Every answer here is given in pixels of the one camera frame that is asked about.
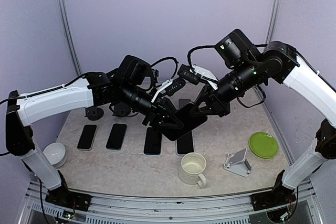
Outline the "purple phone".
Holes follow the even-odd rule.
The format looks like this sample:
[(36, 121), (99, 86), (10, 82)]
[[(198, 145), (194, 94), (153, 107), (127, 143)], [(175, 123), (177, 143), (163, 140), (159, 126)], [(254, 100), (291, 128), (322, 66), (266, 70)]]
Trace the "purple phone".
[(176, 117), (183, 123), (181, 129), (166, 128), (159, 129), (159, 131), (170, 141), (176, 141), (188, 132), (205, 123), (207, 121), (207, 115), (191, 116), (190, 111), (193, 106), (193, 103), (188, 103), (175, 112)]

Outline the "black phone blue edge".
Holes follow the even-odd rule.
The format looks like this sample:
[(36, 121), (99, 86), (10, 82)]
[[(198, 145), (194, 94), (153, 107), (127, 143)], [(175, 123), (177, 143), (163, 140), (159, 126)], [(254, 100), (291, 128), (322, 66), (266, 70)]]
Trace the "black phone blue edge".
[(153, 127), (148, 127), (145, 136), (144, 154), (160, 155), (162, 144), (162, 133)]

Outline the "black phone white case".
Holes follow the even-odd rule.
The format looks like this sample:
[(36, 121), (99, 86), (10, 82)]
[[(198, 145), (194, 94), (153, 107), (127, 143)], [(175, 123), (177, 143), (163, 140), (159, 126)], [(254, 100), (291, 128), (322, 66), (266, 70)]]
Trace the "black phone white case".
[(188, 132), (184, 136), (176, 140), (176, 153), (179, 156), (194, 152), (194, 142), (192, 132)]

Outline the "dark grey phone stand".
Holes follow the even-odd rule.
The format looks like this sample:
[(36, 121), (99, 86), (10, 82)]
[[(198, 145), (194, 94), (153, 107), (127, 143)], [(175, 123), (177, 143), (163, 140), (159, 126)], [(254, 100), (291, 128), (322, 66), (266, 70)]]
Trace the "dark grey phone stand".
[(123, 102), (111, 105), (109, 109), (112, 111), (113, 116), (117, 116), (120, 118), (131, 118), (138, 115), (138, 112), (131, 114), (132, 113), (131, 107)]

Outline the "black phone landscape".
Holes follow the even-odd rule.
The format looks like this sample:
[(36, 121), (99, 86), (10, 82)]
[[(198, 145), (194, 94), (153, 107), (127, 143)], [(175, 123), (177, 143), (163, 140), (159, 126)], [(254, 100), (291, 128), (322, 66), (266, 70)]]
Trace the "black phone landscape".
[(112, 126), (111, 132), (109, 134), (106, 143), (106, 149), (119, 151), (122, 147), (126, 131), (127, 131), (126, 124), (115, 123)]

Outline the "white folding phone stand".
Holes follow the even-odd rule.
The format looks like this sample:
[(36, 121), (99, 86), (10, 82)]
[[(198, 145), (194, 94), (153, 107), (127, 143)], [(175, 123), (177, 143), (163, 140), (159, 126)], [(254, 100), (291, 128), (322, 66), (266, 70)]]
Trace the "white folding phone stand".
[(242, 177), (248, 177), (251, 172), (251, 165), (246, 158), (246, 153), (246, 148), (236, 153), (228, 153), (223, 163), (223, 169)]

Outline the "grey round-base phone stand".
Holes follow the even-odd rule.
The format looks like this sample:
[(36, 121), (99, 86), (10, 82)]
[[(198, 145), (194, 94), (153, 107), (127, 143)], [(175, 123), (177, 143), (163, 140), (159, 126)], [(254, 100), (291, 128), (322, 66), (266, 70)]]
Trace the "grey round-base phone stand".
[(96, 106), (85, 108), (85, 117), (90, 121), (96, 121), (103, 117), (104, 110)]

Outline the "black phone white edge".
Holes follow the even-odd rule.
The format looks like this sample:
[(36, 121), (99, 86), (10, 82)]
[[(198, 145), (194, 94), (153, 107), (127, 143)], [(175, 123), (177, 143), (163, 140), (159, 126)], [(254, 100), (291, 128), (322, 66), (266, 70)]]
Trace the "black phone white edge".
[(97, 131), (97, 125), (86, 124), (83, 127), (79, 142), (77, 144), (77, 149), (81, 151), (90, 151), (95, 139)]

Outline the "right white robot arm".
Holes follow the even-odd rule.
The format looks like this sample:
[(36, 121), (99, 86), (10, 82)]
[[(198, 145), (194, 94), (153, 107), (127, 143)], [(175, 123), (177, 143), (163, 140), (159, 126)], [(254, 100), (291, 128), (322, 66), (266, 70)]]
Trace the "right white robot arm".
[(288, 203), (298, 198), (300, 183), (315, 173), (324, 163), (335, 159), (335, 89), (325, 81), (296, 48), (280, 41), (272, 41), (259, 51), (258, 45), (235, 42), (225, 38), (214, 45), (223, 57), (230, 73), (217, 79), (212, 73), (191, 64), (197, 81), (206, 81), (196, 105), (195, 115), (224, 116), (233, 99), (248, 89), (269, 79), (287, 88), (284, 94), (271, 88), (272, 111), (282, 131), (289, 136), (295, 128), (294, 116), (301, 121), (312, 119), (316, 128), (310, 131), (307, 144), (296, 160), (276, 178), (273, 188), (251, 196), (255, 209)]

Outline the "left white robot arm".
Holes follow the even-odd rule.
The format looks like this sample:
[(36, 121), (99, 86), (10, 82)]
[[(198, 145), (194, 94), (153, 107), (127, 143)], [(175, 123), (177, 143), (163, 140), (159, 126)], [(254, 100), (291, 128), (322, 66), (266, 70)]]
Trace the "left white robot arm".
[(68, 189), (60, 171), (47, 160), (35, 143), (32, 124), (75, 109), (123, 102), (145, 116), (144, 125), (157, 129), (181, 129), (168, 99), (151, 96), (120, 71), (89, 72), (80, 78), (35, 93), (12, 91), (7, 102), (5, 139), (8, 152), (18, 157), (60, 204), (69, 205), (74, 192)]

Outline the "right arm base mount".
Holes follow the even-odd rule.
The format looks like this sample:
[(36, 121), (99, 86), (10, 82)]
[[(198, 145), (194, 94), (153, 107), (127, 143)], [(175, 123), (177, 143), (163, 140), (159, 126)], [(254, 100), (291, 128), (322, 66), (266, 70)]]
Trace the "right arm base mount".
[(265, 191), (262, 193), (252, 194), (250, 196), (254, 211), (273, 208), (296, 201), (295, 194), (289, 193), (275, 193), (273, 191)]

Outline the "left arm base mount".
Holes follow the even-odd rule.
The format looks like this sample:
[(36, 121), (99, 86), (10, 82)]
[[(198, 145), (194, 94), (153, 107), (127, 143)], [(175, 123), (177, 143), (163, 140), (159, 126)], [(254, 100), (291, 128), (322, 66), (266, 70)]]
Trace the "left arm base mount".
[(91, 196), (88, 194), (69, 191), (63, 195), (48, 193), (45, 201), (57, 206), (87, 212), (91, 203)]

